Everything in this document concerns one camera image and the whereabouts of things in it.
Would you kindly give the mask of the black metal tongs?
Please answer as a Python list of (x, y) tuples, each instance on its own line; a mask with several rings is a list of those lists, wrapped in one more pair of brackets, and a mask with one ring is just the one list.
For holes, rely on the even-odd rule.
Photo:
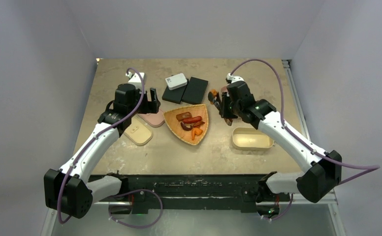
[[(221, 99), (220, 99), (220, 95), (219, 95), (219, 92), (218, 92), (218, 95), (217, 95), (217, 101), (215, 103), (211, 103), (212, 105), (214, 105), (218, 110), (219, 112), (221, 111), (221, 108), (222, 108), (222, 102), (221, 102)], [(228, 126), (232, 126), (232, 119), (229, 119), (229, 118), (224, 118), (224, 121), (225, 123), (228, 125)]]

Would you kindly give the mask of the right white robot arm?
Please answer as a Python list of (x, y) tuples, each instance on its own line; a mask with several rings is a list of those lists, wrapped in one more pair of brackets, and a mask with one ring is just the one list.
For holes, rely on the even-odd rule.
[(226, 108), (270, 137), (301, 169), (298, 173), (271, 172), (263, 177), (258, 190), (263, 199), (270, 200), (279, 193), (296, 193), (317, 203), (341, 182), (342, 157), (337, 151), (327, 152), (311, 143), (271, 103), (255, 100), (246, 82), (230, 82), (226, 89)]

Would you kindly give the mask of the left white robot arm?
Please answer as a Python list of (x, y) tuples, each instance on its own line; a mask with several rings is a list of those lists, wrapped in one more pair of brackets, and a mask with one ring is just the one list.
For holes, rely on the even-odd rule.
[(90, 182), (90, 176), (107, 150), (124, 134), (136, 114), (156, 114), (160, 101), (157, 90), (145, 91), (132, 84), (120, 84), (115, 98), (100, 114), (97, 124), (80, 149), (58, 170), (44, 175), (45, 204), (68, 216), (82, 218), (92, 204), (112, 196), (123, 201), (129, 188), (118, 174)]

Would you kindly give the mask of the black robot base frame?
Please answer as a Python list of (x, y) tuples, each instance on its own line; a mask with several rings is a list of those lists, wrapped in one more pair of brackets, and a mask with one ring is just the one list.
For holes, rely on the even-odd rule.
[(238, 210), (266, 212), (267, 205), (290, 201), (289, 193), (263, 193), (260, 181), (267, 174), (228, 175), (121, 175), (119, 193), (105, 197), (112, 204), (131, 202), (133, 214), (150, 209)]

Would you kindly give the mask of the woven bamboo basket tray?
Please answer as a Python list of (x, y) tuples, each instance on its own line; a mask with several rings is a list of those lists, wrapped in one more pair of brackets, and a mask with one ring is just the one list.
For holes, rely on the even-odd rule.
[[(184, 131), (181, 128), (180, 123), (182, 121), (178, 121), (176, 119), (177, 114), (184, 113), (184, 112), (190, 112), (192, 114), (192, 117), (201, 116), (202, 121), (205, 122), (204, 125), (199, 127), (200, 129), (203, 130), (203, 133), (199, 136), (196, 136), (195, 140), (191, 139), (191, 131)], [(209, 118), (208, 118), (208, 110), (205, 104), (182, 106), (182, 107), (164, 112), (163, 116), (164, 116), (165, 123), (167, 124), (171, 132), (181, 141), (189, 145), (193, 145), (193, 146), (198, 145), (204, 139), (208, 131)]]

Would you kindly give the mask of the fried chicken piece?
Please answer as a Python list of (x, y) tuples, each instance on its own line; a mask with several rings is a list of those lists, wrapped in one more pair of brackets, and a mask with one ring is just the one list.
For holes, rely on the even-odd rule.
[(217, 101), (217, 95), (218, 92), (215, 89), (210, 90), (210, 92), (208, 93), (208, 98), (211, 103), (215, 103)]

